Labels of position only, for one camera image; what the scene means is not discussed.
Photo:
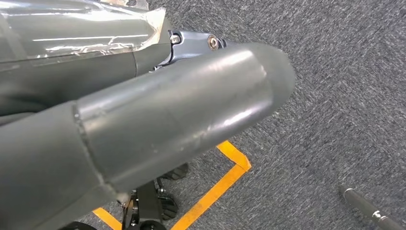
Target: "gray cylindrical tube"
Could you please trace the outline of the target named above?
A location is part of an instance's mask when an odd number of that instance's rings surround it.
[[[127,191],[269,116],[293,88],[283,52],[245,44],[94,93],[78,108],[97,164]]]
[[[4,125],[0,229],[58,229],[269,116],[293,88],[284,53],[247,44]]]
[[[381,212],[379,208],[358,194],[354,189],[341,186],[340,191],[348,203],[360,210],[362,214],[374,221],[383,230],[405,230],[393,219]]]

